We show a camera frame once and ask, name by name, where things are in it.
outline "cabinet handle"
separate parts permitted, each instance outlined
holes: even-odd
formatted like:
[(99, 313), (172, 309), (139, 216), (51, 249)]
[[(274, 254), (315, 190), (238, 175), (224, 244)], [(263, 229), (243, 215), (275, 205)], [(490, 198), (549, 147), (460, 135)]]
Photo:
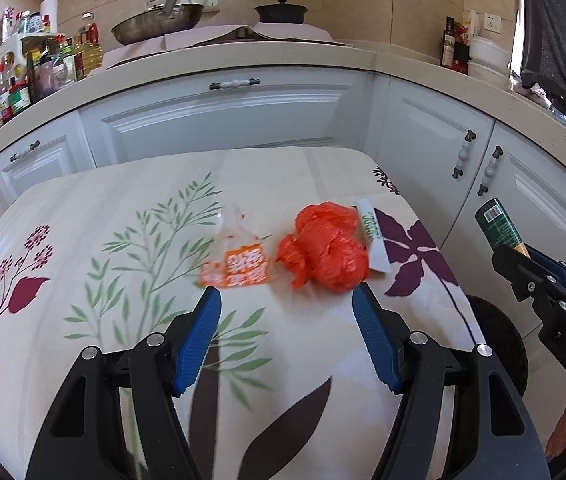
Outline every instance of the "cabinet handle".
[(36, 140), (35, 142), (32, 142), (29, 145), (29, 149), (28, 150), (23, 150), (22, 152), (18, 152), (18, 153), (14, 153), (14, 155), (10, 156), (10, 162), (16, 162), (17, 160), (19, 160), (23, 155), (27, 155), (28, 153), (33, 152), (35, 149), (37, 149), (37, 147), (39, 147), (41, 145), (41, 141), (40, 140)]
[(496, 165), (498, 164), (498, 160), (501, 155), (503, 155), (503, 148), (497, 146), (494, 150), (494, 153), (492, 153), (492, 159), (485, 167), (485, 173), (483, 174), (483, 179), (479, 186), (479, 196), (483, 196), (488, 192), (488, 185), (492, 181), (492, 178), (494, 178), (494, 173), (496, 173)]
[(452, 178), (458, 178), (463, 176), (463, 166), (465, 161), (470, 156), (470, 144), (476, 138), (476, 134), (467, 130), (467, 135), (463, 140), (463, 145), (461, 146), (461, 151), (458, 152), (458, 159), (456, 160), (456, 165), (454, 166), (454, 173), (452, 173)]
[(231, 81), (223, 81), (222, 83), (212, 83), (210, 90), (227, 90), (228, 88), (240, 88), (242, 86), (260, 85), (260, 79), (232, 79)]

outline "metal screw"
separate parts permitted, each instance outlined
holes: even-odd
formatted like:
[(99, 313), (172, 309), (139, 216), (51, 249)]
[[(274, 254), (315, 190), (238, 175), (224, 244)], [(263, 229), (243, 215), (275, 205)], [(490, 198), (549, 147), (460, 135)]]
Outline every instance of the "metal screw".
[(478, 345), (476, 351), (483, 357), (489, 357), (493, 354), (492, 347), (487, 345)]
[(80, 356), (86, 361), (95, 358), (97, 355), (98, 355), (98, 348), (96, 348), (95, 346), (88, 346), (80, 353)]
[(151, 334), (147, 338), (147, 344), (149, 346), (160, 346), (163, 344), (163, 341), (165, 341), (163, 334)]
[(410, 334), (410, 341), (412, 341), (415, 345), (424, 345), (428, 342), (428, 337), (422, 332), (413, 332)]

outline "wheel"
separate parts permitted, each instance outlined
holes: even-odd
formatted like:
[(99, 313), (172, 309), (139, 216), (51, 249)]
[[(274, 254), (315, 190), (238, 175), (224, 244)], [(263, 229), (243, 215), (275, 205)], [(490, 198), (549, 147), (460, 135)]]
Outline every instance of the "wheel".
[(483, 298), (468, 296), (485, 342), (492, 347), (521, 397), (527, 388), (527, 351), (511, 319)]

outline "white tube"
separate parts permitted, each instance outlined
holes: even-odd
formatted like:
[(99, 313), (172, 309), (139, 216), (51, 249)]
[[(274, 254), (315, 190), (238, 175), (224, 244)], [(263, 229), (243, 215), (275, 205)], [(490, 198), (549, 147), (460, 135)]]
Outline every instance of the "white tube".
[(383, 235), (381, 235), (381, 227), (376, 219), (374, 206), (367, 198), (359, 198), (356, 200), (356, 210), (367, 235), (369, 268), (378, 272), (390, 272), (390, 259), (385, 251), (385, 243)]
[(52, 34), (58, 33), (58, 0), (45, 0), (41, 3), (41, 17), (49, 16)]

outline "table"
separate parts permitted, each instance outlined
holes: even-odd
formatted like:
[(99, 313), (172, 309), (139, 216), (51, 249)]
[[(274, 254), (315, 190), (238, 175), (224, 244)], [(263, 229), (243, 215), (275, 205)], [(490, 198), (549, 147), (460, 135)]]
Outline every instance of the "table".
[[(16, 480), (25, 477), (45, 414), (82, 348), (131, 348), (195, 306), (199, 266), (222, 205), (245, 211), (275, 254), (306, 205), (350, 206), (364, 196), (382, 212), (394, 261), (390, 273), (368, 280), (382, 306), (443, 346), (469, 350), (472, 338), (483, 342), (429, 235), (363, 153), (186, 153), (29, 189), (0, 219), (0, 461)], [(291, 280), (277, 265), (265, 285), (222, 291), (204, 369), (175, 401), (205, 480), (361, 480), (380, 458), (400, 397), (376, 376), (351, 293), (313, 284), (293, 291)], [(452, 400), (446, 392), (433, 478), (445, 459)], [(126, 441), (142, 476), (130, 407), (124, 390)], [(263, 451), (267, 439), (279, 444)]]

